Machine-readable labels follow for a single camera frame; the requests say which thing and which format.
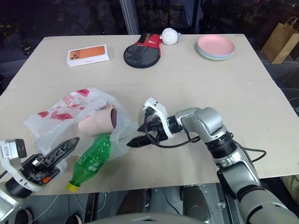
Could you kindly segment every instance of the green plastic bottle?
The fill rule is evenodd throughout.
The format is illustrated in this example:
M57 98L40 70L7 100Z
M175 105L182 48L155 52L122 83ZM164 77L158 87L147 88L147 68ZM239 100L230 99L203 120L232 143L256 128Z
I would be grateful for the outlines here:
M96 175L104 162L109 158L110 148L110 135L100 134L94 140L93 145L76 162L73 177L66 185L66 188L76 192L83 182Z

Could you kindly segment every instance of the pink cup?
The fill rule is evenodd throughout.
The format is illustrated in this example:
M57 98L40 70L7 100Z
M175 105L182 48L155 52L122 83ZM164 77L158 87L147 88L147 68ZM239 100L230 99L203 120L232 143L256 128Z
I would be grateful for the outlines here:
M116 127L117 110L112 105L104 107L78 123L79 131L95 136L100 133L111 133Z

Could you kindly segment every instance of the table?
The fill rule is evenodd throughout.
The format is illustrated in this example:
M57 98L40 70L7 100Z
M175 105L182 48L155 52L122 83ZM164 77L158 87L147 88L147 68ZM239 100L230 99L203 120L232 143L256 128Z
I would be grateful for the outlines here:
M224 36L235 44L235 54L228 60L204 59L194 48L200 35L183 35L173 46L161 44L159 62L147 69L129 67L123 60L124 50L139 39L137 35L46 37L0 97L0 137L23 138L28 155L37 153L36 138L23 121L69 92L96 87L115 96L139 124L149 97L163 104L170 115L191 106L213 107L236 141L268 152L255 163L261 178L298 174L297 115L246 37ZM68 50L100 44L108 45L110 61L72 68L66 64ZM70 193L65 185L87 147L76 148L64 176L37 194ZM260 154L249 155L253 159ZM216 167L202 142L173 149L148 146L107 162L78 193L217 181Z

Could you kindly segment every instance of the phone box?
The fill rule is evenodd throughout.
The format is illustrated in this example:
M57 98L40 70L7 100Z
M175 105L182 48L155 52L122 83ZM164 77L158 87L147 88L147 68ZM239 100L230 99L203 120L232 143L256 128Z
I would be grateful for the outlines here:
M67 64L70 67L108 61L107 45L98 45L87 48L69 50L67 53Z

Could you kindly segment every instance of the bottle label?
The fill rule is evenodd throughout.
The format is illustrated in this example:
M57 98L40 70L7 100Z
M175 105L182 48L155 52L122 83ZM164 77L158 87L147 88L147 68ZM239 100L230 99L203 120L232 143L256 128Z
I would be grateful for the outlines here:
M88 154L81 156L77 163L93 172L97 172L103 165L101 162L93 160Z

